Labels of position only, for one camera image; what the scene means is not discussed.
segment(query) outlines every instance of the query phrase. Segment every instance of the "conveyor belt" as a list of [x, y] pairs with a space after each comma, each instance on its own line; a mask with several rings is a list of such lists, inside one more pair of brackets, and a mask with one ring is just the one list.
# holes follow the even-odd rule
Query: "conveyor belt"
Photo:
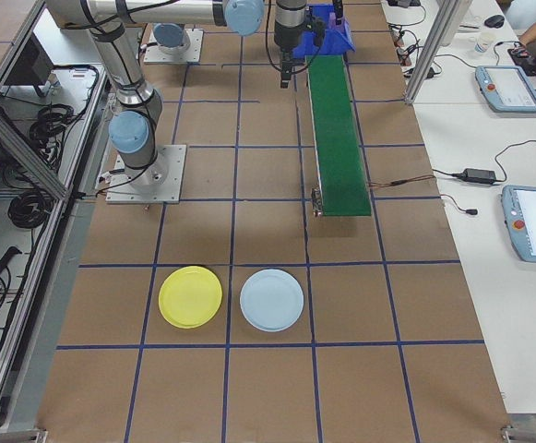
[[345, 66], [340, 55], [319, 56], [309, 69], [315, 125], [320, 215], [371, 215]]

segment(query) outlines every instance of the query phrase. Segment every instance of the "power adapter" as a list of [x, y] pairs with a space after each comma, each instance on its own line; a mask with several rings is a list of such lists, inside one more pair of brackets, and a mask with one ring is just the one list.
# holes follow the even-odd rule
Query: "power adapter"
[[[413, 75], [413, 69], [415, 68], [412, 67], [411, 69], [407, 69], [405, 72], [403, 72], [403, 77], [411, 78], [411, 76]], [[436, 75], [437, 73], [430, 67], [429, 71], [427, 71], [427, 75], [425, 76], [425, 79], [428, 80], [430, 78], [434, 78]]]
[[452, 176], [463, 182], [480, 183], [482, 185], [493, 185], [498, 181], [495, 177], [495, 171], [487, 169], [466, 168], [460, 174], [452, 174]]
[[387, 0], [389, 6], [402, 6], [402, 7], [409, 7], [409, 6], [421, 6], [422, 2], [420, 0], [411, 0], [408, 2], [407, 0]]

